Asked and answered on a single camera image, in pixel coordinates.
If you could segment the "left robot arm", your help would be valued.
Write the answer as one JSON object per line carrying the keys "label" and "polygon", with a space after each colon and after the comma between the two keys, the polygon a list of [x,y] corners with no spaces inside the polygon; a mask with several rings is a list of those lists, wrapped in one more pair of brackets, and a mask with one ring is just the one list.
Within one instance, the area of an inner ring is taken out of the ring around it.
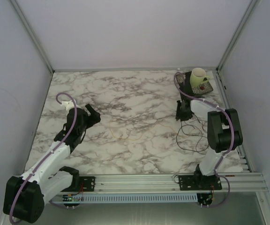
{"label": "left robot arm", "polygon": [[55,136],[49,150],[28,171],[12,176],[6,183],[4,214],[28,223],[35,223],[44,206],[59,192],[82,190],[79,171],[61,166],[82,143],[86,130],[101,121],[100,113],[87,104],[85,109],[63,102],[68,112],[67,122]]}

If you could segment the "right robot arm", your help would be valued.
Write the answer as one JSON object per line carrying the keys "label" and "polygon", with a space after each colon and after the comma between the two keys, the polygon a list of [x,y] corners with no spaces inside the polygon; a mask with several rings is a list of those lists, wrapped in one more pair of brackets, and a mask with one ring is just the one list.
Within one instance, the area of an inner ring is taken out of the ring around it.
{"label": "right robot arm", "polygon": [[217,170],[230,151],[243,143],[238,113],[235,109],[223,109],[205,99],[177,101],[176,120],[187,121],[193,115],[207,120],[207,141],[210,149],[192,175],[179,175],[181,191],[221,190],[221,178]]}

